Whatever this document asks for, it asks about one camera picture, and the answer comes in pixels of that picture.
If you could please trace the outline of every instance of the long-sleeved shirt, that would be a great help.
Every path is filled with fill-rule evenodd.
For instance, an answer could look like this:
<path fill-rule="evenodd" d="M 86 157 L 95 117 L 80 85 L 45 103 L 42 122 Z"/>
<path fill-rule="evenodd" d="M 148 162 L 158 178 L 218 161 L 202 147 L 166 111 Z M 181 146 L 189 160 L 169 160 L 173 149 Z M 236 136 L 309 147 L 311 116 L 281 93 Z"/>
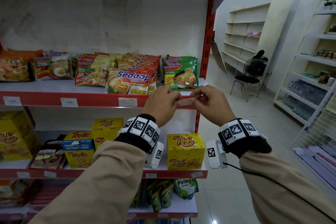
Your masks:
<path fill-rule="evenodd" d="M 98 147 L 92 166 L 38 213 L 30 224 L 125 224 L 145 160 L 146 153 L 133 145 L 104 142 Z M 295 166 L 274 154 L 248 151 L 242 155 L 240 166 L 243 170 L 264 174 L 280 182 L 336 219 L 336 208 L 322 192 L 306 181 Z M 279 185 L 250 174 L 244 173 L 244 177 L 262 224 L 333 223 Z"/>

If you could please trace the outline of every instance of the tiled floor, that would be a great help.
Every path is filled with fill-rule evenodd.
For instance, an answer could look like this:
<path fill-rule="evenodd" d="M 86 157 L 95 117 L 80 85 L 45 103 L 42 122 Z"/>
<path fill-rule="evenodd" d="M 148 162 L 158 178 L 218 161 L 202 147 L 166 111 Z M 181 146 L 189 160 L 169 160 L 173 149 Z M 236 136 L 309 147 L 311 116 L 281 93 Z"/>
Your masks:
<path fill-rule="evenodd" d="M 233 75 L 223 73 L 210 56 L 207 82 L 222 90 L 237 117 L 250 120 L 269 140 L 273 151 L 280 158 L 299 167 L 305 178 L 321 189 L 329 200 L 336 205 L 336 195 L 309 171 L 290 151 L 290 145 L 301 127 L 273 105 L 273 98 L 261 93 L 258 98 L 250 97 L 240 91 L 239 84 L 230 96 Z M 201 117 L 199 133 L 203 140 L 218 140 L 218 127 Z M 227 154 L 229 163 L 239 166 L 238 158 Z M 207 179 L 199 179 L 200 191 L 195 195 L 198 218 L 192 224 L 254 224 L 259 223 L 252 206 L 250 192 L 240 171 L 228 167 L 223 170 L 209 168 Z"/>

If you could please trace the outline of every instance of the hand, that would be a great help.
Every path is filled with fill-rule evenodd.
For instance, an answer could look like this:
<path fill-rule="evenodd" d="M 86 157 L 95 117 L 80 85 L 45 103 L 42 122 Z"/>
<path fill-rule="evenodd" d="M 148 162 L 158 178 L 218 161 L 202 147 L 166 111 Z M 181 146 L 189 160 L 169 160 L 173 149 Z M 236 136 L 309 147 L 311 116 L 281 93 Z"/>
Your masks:
<path fill-rule="evenodd" d="M 169 84 L 158 87 L 147 99 L 143 107 L 143 113 L 149 114 L 156 119 L 158 127 L 164 126 L 179 107 L 177 100 L 182 99 L 181 93 L 172 91 Z"/>
<path fill-rule="evenodd" d="M 234 120 L 234 115 L 225 94 L 213 86 L 200 86 L 190 94 L 195 97 L 193 105 L 210 122 L 217 126 Z"/>

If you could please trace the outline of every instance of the yellow box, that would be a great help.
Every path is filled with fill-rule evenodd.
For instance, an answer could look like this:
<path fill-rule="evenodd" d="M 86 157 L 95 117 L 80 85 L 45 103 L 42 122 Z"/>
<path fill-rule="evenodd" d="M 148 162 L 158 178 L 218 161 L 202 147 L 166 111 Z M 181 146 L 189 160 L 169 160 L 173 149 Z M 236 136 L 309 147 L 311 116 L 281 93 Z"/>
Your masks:
<path fill-rule="evenodd" d="M 92 165 L 95 144 L 91 131 L 71 131 L 62 141 L 62 147 L 72 169 Z"/>
<path fill-rule="evenodd" d="M 0 161 L 31 159 L 40 146 L 23 111 L 0 112 Z"/>
<path fill-rule="evenodd" d="M 205 145 L 199 133 L 167 135 L 168 170 L 201 169 Z"/>
<path fill-rule="evenodd" d="M 96 149 L 103 141 L 113 141 L 123 122 L 124 118 L 97 119 L 91 127 Z"/>

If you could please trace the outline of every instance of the red metal upright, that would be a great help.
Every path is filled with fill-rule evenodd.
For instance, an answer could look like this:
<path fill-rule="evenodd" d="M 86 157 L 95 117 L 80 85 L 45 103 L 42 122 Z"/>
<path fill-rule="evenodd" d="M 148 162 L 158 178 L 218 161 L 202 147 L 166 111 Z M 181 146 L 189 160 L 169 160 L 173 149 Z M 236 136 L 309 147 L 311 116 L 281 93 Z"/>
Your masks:
<path fill-rule="evenodd" d="M 209 62 L 209 54 L 212 41 L 212 32 L 213 25 L 215 23 L 216 13 L 211 13 L 213 6 L 213 0 L 208 0 L 208 10 L 207 10 L 207 20 L 205 23 L 205 34 L 204 34 L 204 43 L 203 43 L 203 53 L 202 53 L 202 62 L 201 62 L 201 71 L 199 73 L 200 78 L 206 78 Z M 198 124 L 200 122 L 200 112 L 197 110 L 196 121 L 195 121 L 195 133 L 198 132 Z"/>

